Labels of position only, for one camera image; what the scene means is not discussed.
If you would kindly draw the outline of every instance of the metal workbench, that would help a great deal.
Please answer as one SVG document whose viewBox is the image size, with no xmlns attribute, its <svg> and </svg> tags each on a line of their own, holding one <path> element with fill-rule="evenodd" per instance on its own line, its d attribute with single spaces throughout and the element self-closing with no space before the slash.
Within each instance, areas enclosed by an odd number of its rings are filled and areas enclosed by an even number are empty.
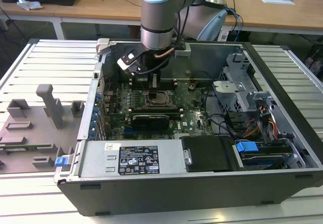
<svg viewBox="0 0 323 224">
<path fill-rule="evenodd" d="M 57 40 L 28 44 L 0 81 L 1 126 L 8 117 L 6 108 L 11 99 L 43 104 L 35 93 L 40 83 L 54 85 L 53 95 L 63 105 L 72 100 L 85 101 L 98 61 L 95 44 Z M 322 84 L 289 50 L 279 46 L 255 48 L 323 139 Z M 261 79 L 256 78 L 265 90 Z M 0 223 L 323 223 L 323 187 L 302 190 L 280 205 L 84 217 L 56 187 L 52 176 L 53 173 L 20 174 L 15 178 L 0 175 Z"/>
</svg>

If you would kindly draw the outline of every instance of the metal bracket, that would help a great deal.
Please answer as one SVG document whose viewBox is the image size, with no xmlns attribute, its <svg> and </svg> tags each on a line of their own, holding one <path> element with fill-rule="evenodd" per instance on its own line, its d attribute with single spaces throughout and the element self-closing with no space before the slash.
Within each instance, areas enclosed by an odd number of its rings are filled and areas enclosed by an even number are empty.
<svg viewBox="0 0 323 224">
<path fill-rule="evenodd" d="M 228 55 L 227 63 L 230 70 L 247 70 L 249 67 L 249 60 L 246 60 L 246 56 L 242 53 L 233 53 Z"/>
<path fill-rule="evenodd" d="M 239 110 L 237 92 L 246 90 L 241 82 L 215 81 L 212 86 L 223 110 Z"/>
<path fill-rule="evenodd" d="M 141 70 L 140 63 L 137 59 L 147 51 L 149 49 L 143 44 L 138 44 L 123 54 L 117 63 L 126 74 L 134 76 Z"/>
<path fill-rule="evenodd" d="M 179 58 L 179 57 L 181 57 L 181 58 L 190 58 L 191 57 L 191 52 L 192 52 L 192 50 L 191 50 L 191 46 L 190 46 L 190 44 L 189 43 L 185 43 L 185 49 L 184 50 L 175 50 L 175 54 L 174 54 L 174 57 L 175 58 Z"/>
<path fill-rule="evenodd" d="M 272 96 L 269 94 L 269 92 L 260 91 L 260 92 L 249 92 L 246 96 L 247 102 L 249 104 L 250 108 L 257 108 L 256 106 L 256 100 L 264 100 L 271 98 Z"/>
<path fill-rule="evenodd" d="M 110 47 L 116 45 L 115 42 L 111 42 L 109 38 L 100 38 L 96 42 L 95 50 L 96 54 L 102 55 L 109 51 Z"/>
</svg>

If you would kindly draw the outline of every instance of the blue clip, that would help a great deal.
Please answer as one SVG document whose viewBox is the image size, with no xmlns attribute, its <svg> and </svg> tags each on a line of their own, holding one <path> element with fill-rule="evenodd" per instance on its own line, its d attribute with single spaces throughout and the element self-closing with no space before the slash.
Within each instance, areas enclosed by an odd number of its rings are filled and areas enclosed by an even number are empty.
<svg viewBox="0 0 323 224">
<path fill-rule="evenodd" d="M 258 152 L 259 149 L 255 142 L 251 141 L 240 141 L 236 144 L 238 152 Z"/>
<path fill-rule="evenodd" d="M 58 157 L 55 160 L 55 167 L 68 167 L 69 158 L 68 157 Z"/>
</svg>

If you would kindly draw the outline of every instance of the warning label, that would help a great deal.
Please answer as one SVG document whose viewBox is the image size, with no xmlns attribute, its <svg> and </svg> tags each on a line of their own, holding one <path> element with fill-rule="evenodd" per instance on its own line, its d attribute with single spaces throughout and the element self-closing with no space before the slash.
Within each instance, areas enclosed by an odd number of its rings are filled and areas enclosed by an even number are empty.
<svg viewBox="0 0 323 224">
<path fill-rule="evenodd" d="M 120 175 L 159 174 L 157 146 L 120 147 Z"/>
</svg>

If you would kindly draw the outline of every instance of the wooden desk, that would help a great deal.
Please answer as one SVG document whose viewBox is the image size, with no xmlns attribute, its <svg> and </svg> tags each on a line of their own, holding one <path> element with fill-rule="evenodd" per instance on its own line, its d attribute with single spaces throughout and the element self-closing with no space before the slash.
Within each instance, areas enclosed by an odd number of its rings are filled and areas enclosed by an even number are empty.
<svg viewBox="0 0 323 224">
<path fill-rule="evenodd" d="M 233 8 L 232 0 L 226 1 Z M 244 31 L 323 35 L 323 0 L 293 0 L 295 5 L 266 4 L 261 0 L 235 2 L 244 20 Z M 227 16 L 221 34 L 234 24 L 234 16 Z"/>
<path fill-rule="evenodd" d="M 232 0 L 226 1 L 233 7 Z M 237 13 L 244 20 L 243 30 L 323 35 L 323 0 L 293 0 L 295 5 L 266 4 L 261 0 L 235 1 Z M 43 5 L 43 9 L 29 12 L 16 4 L 0 3 L 0 6 L 15 20 L 52 22 L 58 39 L 65 39 L 62 22 L 140 25 L 140 4 L 141 0 L 77 0 L 73 6 Z M 0 12 L 0 19 L 5 18 Z M 227 16 L 219 38 L 227 34 L 234 23 L 234 17 Z"/>
<path fill-rule="evenodd" d="M 141 0 L 76 0 L 73 6 L 58 6 L 54 15 L 56 17 L 140 21 L 140 6 Z"/>
<path fill-rule="evenodd" d="M 43 9 L 30 11 L 15 3 L 0 6 L 13 20 L 52 22 L 60 40 L 65 39 L 62 22 L 139 26 L 141 19 L 141 0 L 76 0 L 73 6 L 42 5 Z M 7 19 L 1 11 L 0 19 Z"/>
</svg>

